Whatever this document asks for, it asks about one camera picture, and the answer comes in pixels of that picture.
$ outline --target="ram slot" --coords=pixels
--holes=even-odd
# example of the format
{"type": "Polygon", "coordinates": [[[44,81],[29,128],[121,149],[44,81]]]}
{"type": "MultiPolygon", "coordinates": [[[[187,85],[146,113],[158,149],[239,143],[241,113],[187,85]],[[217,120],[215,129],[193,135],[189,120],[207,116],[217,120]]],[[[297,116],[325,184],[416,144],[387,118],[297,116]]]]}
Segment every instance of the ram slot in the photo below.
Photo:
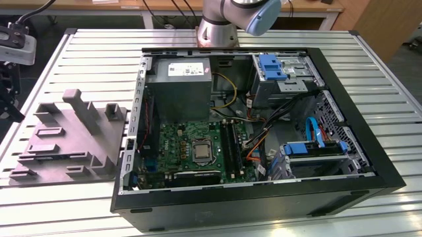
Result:
{"type": "Polygon", "coordinates": [[[229,135],[228,127],[225,122],[220,122],[219,133],[221,138],[221,148],[224,155],[224,167],[225,167],[225,176],[227,178],[235,178],[235,168],[233,168],[233,158],[231,156],[231,147],[229,147],[229,135]]]}
{"type": "Polygon", "coordinates": [[[220,125],[221,148],[225,164],[225,175],[229,178],[243,175],[243,163],[240,156],[240,146],[233,121],[221,122],[220,125]]]}

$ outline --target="cpu socket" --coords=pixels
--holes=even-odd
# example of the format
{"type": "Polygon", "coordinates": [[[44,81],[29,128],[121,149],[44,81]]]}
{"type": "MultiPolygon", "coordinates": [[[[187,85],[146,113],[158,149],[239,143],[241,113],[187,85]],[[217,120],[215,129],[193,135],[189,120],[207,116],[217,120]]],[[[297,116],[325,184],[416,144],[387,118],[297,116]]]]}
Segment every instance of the cpu socket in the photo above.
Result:
{"type": "Polygon", "coordinates": [[[212,161],[212,144],[209,140],[192,142],[192,162],[200,166],[212,161]]]}

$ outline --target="power supply label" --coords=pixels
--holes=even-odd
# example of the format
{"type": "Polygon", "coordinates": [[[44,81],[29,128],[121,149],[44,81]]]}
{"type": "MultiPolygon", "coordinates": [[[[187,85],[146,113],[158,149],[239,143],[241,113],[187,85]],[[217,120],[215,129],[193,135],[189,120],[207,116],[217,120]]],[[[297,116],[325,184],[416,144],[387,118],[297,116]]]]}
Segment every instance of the power supply label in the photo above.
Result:
{"type": "Polygon", "coordinates": [[[168,65],[168,76],[203,76],[203,63],[171,63],[168,65]]]}

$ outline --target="yellow wire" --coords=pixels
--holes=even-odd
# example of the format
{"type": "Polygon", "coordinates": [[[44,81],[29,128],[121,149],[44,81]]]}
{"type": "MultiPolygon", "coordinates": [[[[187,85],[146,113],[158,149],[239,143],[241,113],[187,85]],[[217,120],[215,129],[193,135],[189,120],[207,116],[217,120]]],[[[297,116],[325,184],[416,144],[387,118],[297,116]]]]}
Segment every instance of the yellow wire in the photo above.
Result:
{"type": "Polygon", "coordinates": [[[227,104],[224,104],[221,106],[211,107],[211,109],[221,109],[221,108],[225,108],[228,105],[231,105],[235,102],[236,97],[237,97],[237,88],[236,88],[235,83],[232,83],[232,81],[223,74],[220,74],[220,73],[212,73],[212,74],[219,75],[221,78],[224,78],[229,82],[232,89],[235,90],[232,100],[227,104]]]}

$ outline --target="aluminum slotted table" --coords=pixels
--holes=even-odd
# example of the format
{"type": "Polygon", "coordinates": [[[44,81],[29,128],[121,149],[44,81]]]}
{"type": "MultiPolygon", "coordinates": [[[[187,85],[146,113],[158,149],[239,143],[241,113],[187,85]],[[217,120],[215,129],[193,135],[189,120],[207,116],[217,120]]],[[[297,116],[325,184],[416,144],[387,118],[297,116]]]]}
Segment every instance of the aluminum slotted table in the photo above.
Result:
{"type": "MultiPolygon", "coordinates": [[[[239,32],[240,46],[317,47],[345,87],[407,186],[335,216],[177,230],[180,236],[375,236],[422,231],[422,108],[359,36],[348,32],[269,31],[260,37],[239,32]]],[[[195,47],[191,30],[69,30],[62,36],[0,145],[0,182],[24,151],[40,102],[65,108],[61,93],[82,91],[96,108],[130,108],[142,47],[195,47]]],[[[133,236],[140,232],[109,213],[113,182],[0,190],[1,236],[133,236]]]]}

